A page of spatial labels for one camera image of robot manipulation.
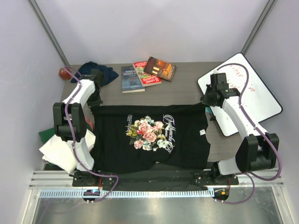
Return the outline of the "white dry-erase board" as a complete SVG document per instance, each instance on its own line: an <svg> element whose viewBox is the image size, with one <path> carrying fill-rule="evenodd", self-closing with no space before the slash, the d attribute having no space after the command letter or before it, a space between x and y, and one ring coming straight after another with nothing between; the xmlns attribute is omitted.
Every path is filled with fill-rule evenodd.
<svg viewBox="0 0 299 224"><path fill-rule="evenodd" d="M242 91L246 86L242 103L246 112L257 122L265 121L283 111L281 104L242 53L233 55L198 79L198 85L203 93L206 92L206 85L210 84L210 75L215 70L226 74L230 88Z"/></svg>

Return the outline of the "black t shirt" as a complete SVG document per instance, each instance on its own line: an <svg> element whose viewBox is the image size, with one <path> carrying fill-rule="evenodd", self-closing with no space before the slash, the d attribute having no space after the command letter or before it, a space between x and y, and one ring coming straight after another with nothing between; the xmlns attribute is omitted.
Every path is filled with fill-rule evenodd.
<svg viewBox="0 0 299 224"><path fill-rule="evenodd" d="M202 103L93 108L95 169L124 174L156 163L204 169L210 152L205 109Z"/></svg>

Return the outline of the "red cover book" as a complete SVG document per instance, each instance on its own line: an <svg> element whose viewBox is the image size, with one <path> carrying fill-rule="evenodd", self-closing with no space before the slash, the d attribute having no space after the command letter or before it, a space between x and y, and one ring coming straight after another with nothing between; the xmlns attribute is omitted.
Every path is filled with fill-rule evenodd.
<svg viewBox="0 0 299 224"><path fill-rule="evenodd" d="M144 68L147 64L147 61L141 61L141 62L134 62L133 67L141 81L141 84L143 87L148 87L152 85L161 84L162 80L152 74L144 72Z"/></svg>

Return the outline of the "dark cover paperback book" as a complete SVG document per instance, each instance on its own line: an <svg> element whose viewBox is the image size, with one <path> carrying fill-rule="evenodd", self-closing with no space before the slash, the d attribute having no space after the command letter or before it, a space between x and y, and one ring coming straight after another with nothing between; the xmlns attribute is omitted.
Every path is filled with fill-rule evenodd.
<svg viewBox="0 0 299 224"><path fill-rule="evenodd" d="M161 78L162 80L171 82L177 66L152 56L149 57L143 71Z"/></svg>

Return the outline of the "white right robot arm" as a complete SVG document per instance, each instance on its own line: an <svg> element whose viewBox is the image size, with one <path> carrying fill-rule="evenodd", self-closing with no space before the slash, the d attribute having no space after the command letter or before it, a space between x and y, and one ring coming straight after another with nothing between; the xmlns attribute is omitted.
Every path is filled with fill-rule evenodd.
<svg viewBox="0 0 299 224"><path fill-rule="evenodd" d="M229 87L225 73L211 74L210 81L202 103L220 107L231 118L242 139L233 158L213 164L212 181L222 184L229 175L247 173L263 181L277 179L282 172L279 137L268 133L250 117L242 105L243 92Z"/></svg>

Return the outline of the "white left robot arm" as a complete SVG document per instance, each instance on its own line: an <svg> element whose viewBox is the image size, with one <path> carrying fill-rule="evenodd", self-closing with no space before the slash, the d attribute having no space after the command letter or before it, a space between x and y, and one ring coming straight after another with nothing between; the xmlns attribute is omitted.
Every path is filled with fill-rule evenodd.
<svg viewBox="0 0 299 224"><path fill-rule="evenodd" d="M100 70L91 70L89 75L80 75L71 94L61 103L53 105L55 135L69 146L76 162L74 181L95 186L100 175L93 171L94 159L88 149L85 135L87 124L83 107L100 105L100 90L104 74Z"/></svg>

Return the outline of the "pink t shirt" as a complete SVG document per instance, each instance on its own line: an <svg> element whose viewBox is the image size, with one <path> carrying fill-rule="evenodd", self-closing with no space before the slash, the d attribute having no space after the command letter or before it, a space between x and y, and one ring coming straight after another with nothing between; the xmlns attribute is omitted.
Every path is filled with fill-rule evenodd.
<svg viewBox="0 0 299 224"><path fill-rule="evenodd" d="M94 116L92 115L92 112L87 109L85 111L85 121L90 126L91 130L94 130Z"/></svg>

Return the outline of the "teal cutting mat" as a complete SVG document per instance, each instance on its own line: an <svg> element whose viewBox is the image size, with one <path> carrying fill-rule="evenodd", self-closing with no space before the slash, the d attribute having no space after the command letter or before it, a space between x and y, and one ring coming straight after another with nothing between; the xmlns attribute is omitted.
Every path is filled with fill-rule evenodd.
<svg viewBox="0 0 299 224"><path fill-rule="evenodd" d="M206 112L206 113L209 113L209 114L212 114L212 113L213 113L210 107L206 107L206 108L205 108L205 112Z"/></svg>

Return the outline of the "navy blue t shirt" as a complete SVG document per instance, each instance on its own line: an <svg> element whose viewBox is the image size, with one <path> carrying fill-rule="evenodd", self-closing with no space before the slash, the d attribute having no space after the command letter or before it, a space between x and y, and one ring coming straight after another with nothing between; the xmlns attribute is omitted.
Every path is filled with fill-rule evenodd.
<svg viewBox="0 0 299 224"><path fill-rule="evenodd" d="M83 64L79 68L78 70L79 73L76 73L75 77L79 78L80 75L90 75L92 70L99 70L100 72L103 73L104 81L102 82L102 86L111 83L119 76L119 74L115 72L112 67L107 67L105 65L100 65L90 61Z"/></svg>

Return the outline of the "blue 1984 paperback book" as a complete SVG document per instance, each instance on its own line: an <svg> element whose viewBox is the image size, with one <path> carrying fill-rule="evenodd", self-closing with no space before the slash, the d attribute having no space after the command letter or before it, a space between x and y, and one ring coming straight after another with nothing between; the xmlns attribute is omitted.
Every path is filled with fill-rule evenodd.
<svg viewBox="0 0 299 224"><path fill-rule="evenodd" d="M121 68L121 78L122 93L145 91L133 66L123 66Z"/></svg>

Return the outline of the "small red cube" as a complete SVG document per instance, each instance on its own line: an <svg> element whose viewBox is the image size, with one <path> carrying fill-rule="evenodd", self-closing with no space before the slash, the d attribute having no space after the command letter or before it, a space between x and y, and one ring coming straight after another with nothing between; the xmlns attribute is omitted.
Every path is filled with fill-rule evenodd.
<svg viewBox="0 0 299 224"><path fill-rule="evenodd" d="M63 80L69 80L69 79L71 79L71 75L70 75L68 72L69 72L68 69L65 70L64 68L61 68L61 69L59 70L58 75L59 75Z"/></svg>

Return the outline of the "green t shirt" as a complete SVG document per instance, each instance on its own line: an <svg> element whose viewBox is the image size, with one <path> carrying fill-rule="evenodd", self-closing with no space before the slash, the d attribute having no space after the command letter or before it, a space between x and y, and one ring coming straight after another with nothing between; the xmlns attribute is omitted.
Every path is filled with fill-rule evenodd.
<svg viewBox="0 0 299 224"><path fill-rule="evenodd" d="M49 139L51 139L53 136L55 135L55 129L52 127L52 128L49 128L47 130L44 130L44 131L41 131L39 132L39 136L40 136L40 139L41 139L41 142L43 144L45 144Z"/></svg>

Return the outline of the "white folded t shirt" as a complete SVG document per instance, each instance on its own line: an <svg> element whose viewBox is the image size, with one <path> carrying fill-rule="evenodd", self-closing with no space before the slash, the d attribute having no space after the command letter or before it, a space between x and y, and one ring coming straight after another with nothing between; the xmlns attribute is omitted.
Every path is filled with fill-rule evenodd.
<svg viewBox="0 0 299 224"><path fill-rule="evenodd" d="M67 173L71 173L77 167L72 149L60 137L52 136L39 151L43 154L42 159L59 166Z"/></svg>

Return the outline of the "aluminium frame rail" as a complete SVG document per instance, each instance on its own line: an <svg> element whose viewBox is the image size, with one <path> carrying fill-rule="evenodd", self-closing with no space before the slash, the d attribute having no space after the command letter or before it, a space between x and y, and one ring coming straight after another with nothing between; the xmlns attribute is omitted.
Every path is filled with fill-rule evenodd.
<svg viewBox="0 0 299 224"><path fill-rule="evenodd" d="M257 140L256 142L252 143L252 149L251 149L251 154L252 154L252 159L256 159L258 152L263 149L264 141L263 140Z"/></svg>

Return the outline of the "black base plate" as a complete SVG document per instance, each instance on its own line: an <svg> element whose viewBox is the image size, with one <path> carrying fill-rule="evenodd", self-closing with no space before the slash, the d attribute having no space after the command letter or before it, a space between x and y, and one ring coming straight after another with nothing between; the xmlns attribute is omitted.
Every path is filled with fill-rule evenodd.
<svg viewBox="0 0 299 224"><path fill-rule="evenodd" d="M110 189L115 182L113 177L96 177L86 171L73 171L68 174L57 166L48 164L43 172L53 174L56 180L70 179L70 185L73 187ZM159 163L149 170L118 176L119 181L115 189L124 191L180 191L239 184L235 175L215 177L210 169L183 169Z"/></svg>

